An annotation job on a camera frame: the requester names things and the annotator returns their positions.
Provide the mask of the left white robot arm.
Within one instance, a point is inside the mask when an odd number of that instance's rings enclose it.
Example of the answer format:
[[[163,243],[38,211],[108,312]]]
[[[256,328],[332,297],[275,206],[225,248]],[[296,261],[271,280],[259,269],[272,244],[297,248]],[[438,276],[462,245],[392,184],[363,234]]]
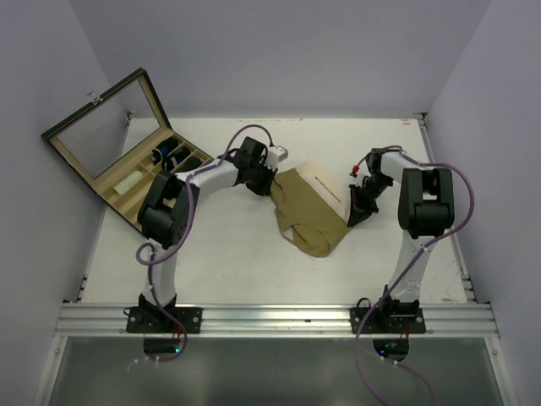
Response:
[[[177,253],[194,225],[197,205],[216,191],[237,185],[268,196],[278,165],[287,157],[286,148],[247,137],[240,147],[228,147],[196,169],[156,175],[137,216],[145,242],[135,253],[138,263],[147,267],[138,311],[154,330],[166,332],[175,324]]]

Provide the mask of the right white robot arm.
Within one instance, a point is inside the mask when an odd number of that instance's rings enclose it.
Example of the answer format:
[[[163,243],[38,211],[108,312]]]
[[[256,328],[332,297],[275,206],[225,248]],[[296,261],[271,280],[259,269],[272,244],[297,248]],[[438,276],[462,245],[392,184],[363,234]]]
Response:
[[[377,199],[399,184],[397,220],[402,246],[395,271],[376,304],[351,308],[352,327],[361,333],[423,333],[420,309],[422,279],[434,240],[444,235],[455,220],[451,170],[430,168],[409,160],[399,146],[372,149],[364,158],[369,174],[349,185],[352,228],[377,213]]]

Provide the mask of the olive tan underwear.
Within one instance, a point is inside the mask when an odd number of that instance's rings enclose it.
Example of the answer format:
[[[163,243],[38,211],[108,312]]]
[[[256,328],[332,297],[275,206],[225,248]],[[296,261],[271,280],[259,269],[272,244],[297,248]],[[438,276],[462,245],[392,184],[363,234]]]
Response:
[[[347,188],[312,160],[279,172],[270,197],[282,237],[306,255],[326,258],[350,231]]]

